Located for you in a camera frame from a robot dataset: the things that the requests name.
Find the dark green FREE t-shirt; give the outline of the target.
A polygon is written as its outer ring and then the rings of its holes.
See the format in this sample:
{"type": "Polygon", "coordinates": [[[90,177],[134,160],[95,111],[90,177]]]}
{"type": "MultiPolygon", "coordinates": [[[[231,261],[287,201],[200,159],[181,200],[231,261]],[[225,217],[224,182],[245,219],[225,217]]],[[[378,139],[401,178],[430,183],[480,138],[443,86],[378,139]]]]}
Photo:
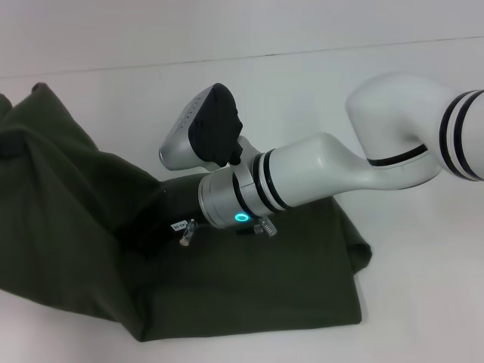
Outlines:
{"type": "Polygon", "coordinates": [[[0,290],[120,323],[141,342],[358,324],[371,247],[332,198],[273,217],[274,237],[198,228],[154,255],[122,232],[159,181],[100,151],[44,83],[0,94],[0,290]]]}

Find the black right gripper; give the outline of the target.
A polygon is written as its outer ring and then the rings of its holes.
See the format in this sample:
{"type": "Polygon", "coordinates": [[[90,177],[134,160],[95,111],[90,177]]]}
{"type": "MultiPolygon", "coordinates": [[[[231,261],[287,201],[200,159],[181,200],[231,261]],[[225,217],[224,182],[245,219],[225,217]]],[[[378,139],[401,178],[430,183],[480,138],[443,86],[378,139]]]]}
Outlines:
{"type": "Polygon", "coordinates": [[[199,181],[165,181],[161,191],[130,222],[130,247],[145,256],[179,240],[185,223],[208,225],[199,203],[199,181]]]}

